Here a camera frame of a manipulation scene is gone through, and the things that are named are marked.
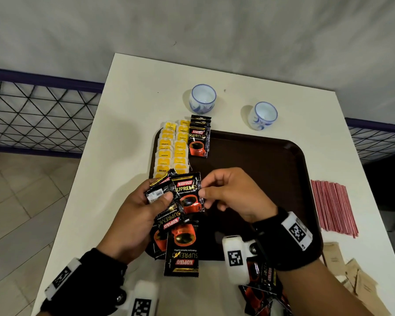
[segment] floor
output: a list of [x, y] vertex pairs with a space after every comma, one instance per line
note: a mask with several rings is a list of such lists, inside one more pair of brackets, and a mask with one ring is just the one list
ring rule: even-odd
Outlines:
[[29, 316], [79, 159], [0, 153], [0, 316]]

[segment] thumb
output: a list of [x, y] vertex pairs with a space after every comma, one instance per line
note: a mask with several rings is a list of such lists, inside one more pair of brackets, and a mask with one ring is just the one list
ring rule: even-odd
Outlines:
[[199, 196], [206, 198], [206, 199], [212, 199], [212, 200], [224, 200], [224, 195], [225, 195], [225, 187], [220, 186], [210, 186], [210, 187], [205, 187], [200, 189], [199, 191]]
[[154, 216], [157, 216], [159, 213], [161, 213], [163, 210], [169, 207], [172, 200], [173, 200], [173, 193], [167, 192], [163, 196], [158, 198], [158, 200], [156, 200], [152, 204], [149, 204], [148, 206], [151, 209], [152, 214], [154, 214]]

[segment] black wristband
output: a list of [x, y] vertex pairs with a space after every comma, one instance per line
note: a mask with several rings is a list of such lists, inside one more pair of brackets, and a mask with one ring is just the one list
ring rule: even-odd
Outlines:
[[126, 300], [124, 283], [127, 265], [93, 248], [79, 260], [81, 265], [64, 282], [41, 311], [53, 316], [106, 316]]
[[258, 247], [268, 263], [278, 271], [291, 271], [303, 267], [321, 255], [321, 249], [312, 243], [305, 250], [281, 224], [288, 213], [278, 207], [278, 214], [252, 224]]

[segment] hand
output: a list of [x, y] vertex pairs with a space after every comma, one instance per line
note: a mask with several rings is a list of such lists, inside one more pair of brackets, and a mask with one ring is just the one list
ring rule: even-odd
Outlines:
[[127, 196], [104, 238], [96, 247], [99, 251], [125, 264], [143, 253], [150, 241], [149, 232], [154, 218], [173, 199], [173, 193], [167, 192], [152, 204], [147, 204], [144, 193], [153, 181], [155, 180], [144, 181]]
[[217, 207], [220, 211], [230, 207], [249, 223], [278, 214], [278, 207], [255, 181], [238, 167], [213, 170], [202, 180], [199, 196], [206, 199], [206, 208], [210, 208], [215, 200], [219, 200]]

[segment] brown serving tray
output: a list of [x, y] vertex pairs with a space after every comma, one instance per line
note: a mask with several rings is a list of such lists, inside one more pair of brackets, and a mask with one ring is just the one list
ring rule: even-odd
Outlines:
[[[155, 153], [160, 131], [154, 140], [149, 177], [154, 171]], [[207, 158], [189, 157], [190, 171], [200, 172], [202, 179], [214, 169], [241, 167], [272, 201], [294, 212], [313, 233], [312, 248], [321, 252], [320, 232], [315, 203], [304, 154], [293, 142], [230, 132], [211, 131]], [[241, 235], [244, 241], [254, 239], [250, 225], [235, 211], [219, 211], [216, 206], [195, 214], [199, 220], [200, 260], [224, 260], [222, 238]], [[146, 252], [153, 256], [153, 247]]]

